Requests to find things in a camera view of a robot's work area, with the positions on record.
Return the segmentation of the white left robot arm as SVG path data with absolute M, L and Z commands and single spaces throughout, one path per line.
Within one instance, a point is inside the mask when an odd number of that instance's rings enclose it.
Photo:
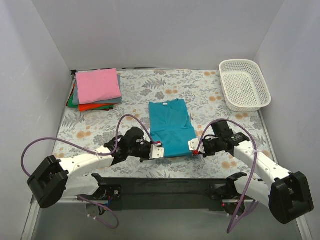
M 132 127 L 94 151 L 69 158 L 46 157 L 29 176 L 27 185 L 42 209 L 77 195 L 101 200 L 107 193 L 106 184 L 102 177 L 90 173 L 124 162 L 128 157 L 149 160 L 153 145 L 154 141 L 145 140 L 140 128 Z

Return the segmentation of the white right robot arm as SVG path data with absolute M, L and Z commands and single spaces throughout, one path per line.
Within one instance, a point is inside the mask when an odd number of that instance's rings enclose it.
M 291 172 L 278 165 L 258 151 L 253 136 L 246 129 L 234 133 L 229 123 L 227 119 L 213 120 L 209 124 L 214 132 L 213 137 L 202 134 L 194 150 L 204 157 L 226 152 L 251 169 L 250 174 L 240 172 L 227 178 L 226 195 L 232 199 L 239 198 L 238 204 L 249 197 L 265 205 L 282 224 L 313 211 L 307 177 L 300 171 Z

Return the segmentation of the teal t-shirt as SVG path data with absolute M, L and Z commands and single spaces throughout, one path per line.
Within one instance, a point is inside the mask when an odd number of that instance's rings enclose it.
M 150 135 L 153 140 L 162 143 L 164 157 L 191 156 L 189 141 L 197 136 L 185 100 L 150 102 L 148 107 Z

